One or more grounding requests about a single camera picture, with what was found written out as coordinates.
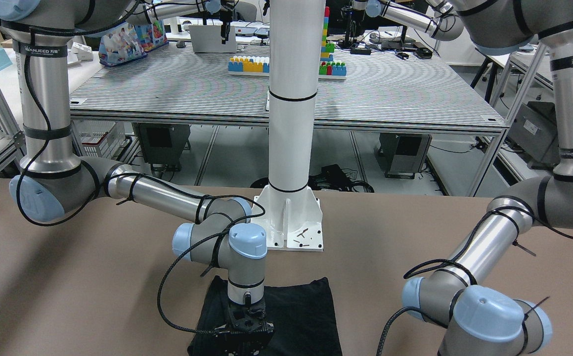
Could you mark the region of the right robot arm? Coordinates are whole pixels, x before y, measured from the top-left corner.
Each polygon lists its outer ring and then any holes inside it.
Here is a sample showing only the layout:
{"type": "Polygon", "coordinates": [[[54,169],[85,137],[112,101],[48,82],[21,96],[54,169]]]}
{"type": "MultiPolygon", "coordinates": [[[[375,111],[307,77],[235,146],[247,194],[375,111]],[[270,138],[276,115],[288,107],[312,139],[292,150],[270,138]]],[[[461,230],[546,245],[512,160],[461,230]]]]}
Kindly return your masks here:
{"type": "Polygon", "coordinates": [[[23,217],[39,226],[64,223],[99,197],[187,219],[174,239],[178,257],[229,275],[225,325],[199,333],[272,333],[264,304],[265,231],[252,223],[253,200],[185,191],[127,164],[72,151],[67,43],[105,33],[145,8],[143,0],[0,0],[0,19],[20,62],[27,146],[10,192],[23,217]]]}

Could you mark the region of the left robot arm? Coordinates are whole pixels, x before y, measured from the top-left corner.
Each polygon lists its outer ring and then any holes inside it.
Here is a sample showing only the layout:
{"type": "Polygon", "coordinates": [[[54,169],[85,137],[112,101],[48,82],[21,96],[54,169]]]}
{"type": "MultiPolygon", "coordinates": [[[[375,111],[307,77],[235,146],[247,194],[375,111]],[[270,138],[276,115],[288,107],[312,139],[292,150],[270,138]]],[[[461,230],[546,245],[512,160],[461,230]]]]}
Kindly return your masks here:
{"type": "Polygon", "coordinates": [[[535,224],[573,228],[573,0],[454,0],[479,49],[508,53],[534,35],[549,49],[560,162],[513,185],[433,273],[406,273],[404,310],[446,328],[440,356],[518,356],[540,350],[551,323],[539,307],[481,286],[517,237],[535,224]]]}

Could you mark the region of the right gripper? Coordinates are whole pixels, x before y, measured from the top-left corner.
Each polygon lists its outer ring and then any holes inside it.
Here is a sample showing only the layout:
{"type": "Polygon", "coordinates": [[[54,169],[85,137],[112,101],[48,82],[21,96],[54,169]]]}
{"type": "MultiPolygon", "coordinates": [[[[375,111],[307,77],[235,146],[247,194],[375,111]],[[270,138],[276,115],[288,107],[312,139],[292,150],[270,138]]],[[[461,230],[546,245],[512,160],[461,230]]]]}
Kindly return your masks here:
{"type": "Polygon", "coordinates": [[[265,300],[243,306],[228,300],[227,324],[232,327],[262,327],[266,318],[265,300]]]}

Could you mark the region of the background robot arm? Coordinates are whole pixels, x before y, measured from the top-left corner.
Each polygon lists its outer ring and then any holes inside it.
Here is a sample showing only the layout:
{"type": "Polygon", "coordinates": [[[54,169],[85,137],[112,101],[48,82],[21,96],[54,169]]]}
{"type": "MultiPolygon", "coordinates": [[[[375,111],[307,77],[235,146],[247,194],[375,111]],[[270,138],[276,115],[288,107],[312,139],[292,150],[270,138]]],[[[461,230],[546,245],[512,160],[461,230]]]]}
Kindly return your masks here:
{"type": "Polygon", "coordinates": [[[383,17],[423,32],[436,41],[452,41],[462,34],[464,25],[446,0],[428,0],[434,16],[415,11],[390,0],[352,0],[352,9],[363,10],[369,17],[383,17]]]}

